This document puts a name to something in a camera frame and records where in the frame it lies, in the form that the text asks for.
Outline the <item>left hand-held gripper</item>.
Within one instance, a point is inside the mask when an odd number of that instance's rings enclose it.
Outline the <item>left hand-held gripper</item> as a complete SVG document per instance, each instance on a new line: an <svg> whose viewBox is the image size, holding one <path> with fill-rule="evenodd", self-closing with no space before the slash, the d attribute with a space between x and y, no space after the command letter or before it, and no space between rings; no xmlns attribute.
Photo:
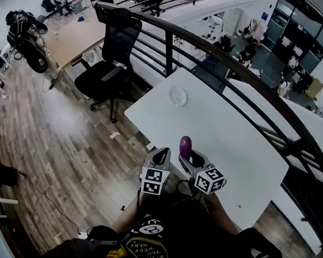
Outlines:
<svg viewBox="0 0 323 258"><path fill-rule="evenodd" d="M140 175L141 192L161 195L170 174L170 148L158 148L148 154Z"/></svg>

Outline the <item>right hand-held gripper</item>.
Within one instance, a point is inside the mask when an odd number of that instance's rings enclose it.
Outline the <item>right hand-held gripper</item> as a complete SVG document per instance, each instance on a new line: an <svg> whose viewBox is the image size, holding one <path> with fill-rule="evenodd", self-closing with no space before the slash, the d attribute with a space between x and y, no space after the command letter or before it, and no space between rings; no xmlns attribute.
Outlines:
<svg viewBox="0 0 323 258"><path fill-rule="evenodd" d="M199 151L193 150L192 162L179 155L179 162L194 179L194 186L205 194L213 194L225 186L227 180L219 169Z"/></svg>

